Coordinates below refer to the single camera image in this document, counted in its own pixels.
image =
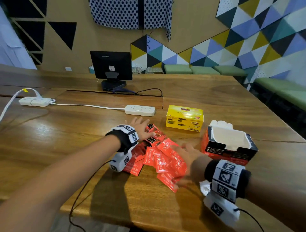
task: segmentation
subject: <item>person's left hand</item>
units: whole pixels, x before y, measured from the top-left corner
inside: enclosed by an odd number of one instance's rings
[[[147,138],[150,138],[150,137],[153,137],[155,136],[155,133],[154,132],[150,132],[150,133],[147,133],[144,131],[144,129],[146,128],[146,126],[148,125],[150,119],[147,119],[145,121],[142,122],[142,117],[140,118],[133,118],[133,120],[129,123],[129,125],[131,125],[132,127],[135,128],[137,134],[138,134],[138,137],[139,137],[139,141],[142,141],[142,140],[145,140]]]

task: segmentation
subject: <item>wooden table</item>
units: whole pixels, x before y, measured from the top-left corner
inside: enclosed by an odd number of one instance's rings
[[[9,101],[7,96],[21,87],[35,87],[58,103],[155,106],[157,111],[151,122],[178,144],[191,142],[198,148],[203,132],[165,127],[165,118],[170,104],[202,108],[204,128],[211,120],[224,120],[251,135],[259,148],[247,165],[253,175],[306,191],[305,181],[294,178],[306,174],[306,141],[232,77],[142,74],[128,82],[127,88],[134,91],[160,88],[162,98],[101,93],[101,80],[94,75],[65,75],[0,66],[0,108]],[[0,124],[0,199],[8,199],[49,164],[103,137],[110,127],[132,117],[123,111],[92,107],[22,107],[16,99]],[[70,211],[77,194],[61,211]],[[82,203],[75,215],[150,231],[232,231],[203,206],[203,196],[196,186],[174,194],[156,178],[150,166],[144,166],[138,177],[103,167],[89,182],[79,202]],[[237,206],[255,216],[265,231],[291,231],[247,200],[238,199]],[[236,230],[255,232],[259,227],[241,213]]]

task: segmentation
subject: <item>monitor stand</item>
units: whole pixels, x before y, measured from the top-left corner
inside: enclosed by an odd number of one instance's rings
[[[105,75],[107,77],[107,80],[104,80],[101,83],[103,91],[112,91],[116,87],[123,88],[126,86],[126,81],[117,79],[119,73],[106,72]]]

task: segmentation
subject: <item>black monitor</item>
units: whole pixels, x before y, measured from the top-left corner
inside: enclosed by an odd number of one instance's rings
[[[126,81],[132,80],[132,60],[129,52],[90,51],[96,78],[102,81],[104,91],[126,86]]]

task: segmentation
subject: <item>yellow box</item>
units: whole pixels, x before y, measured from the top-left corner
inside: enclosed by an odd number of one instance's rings
[[[166,126],[200,132],[204,122],[203,110],[170,105]]]

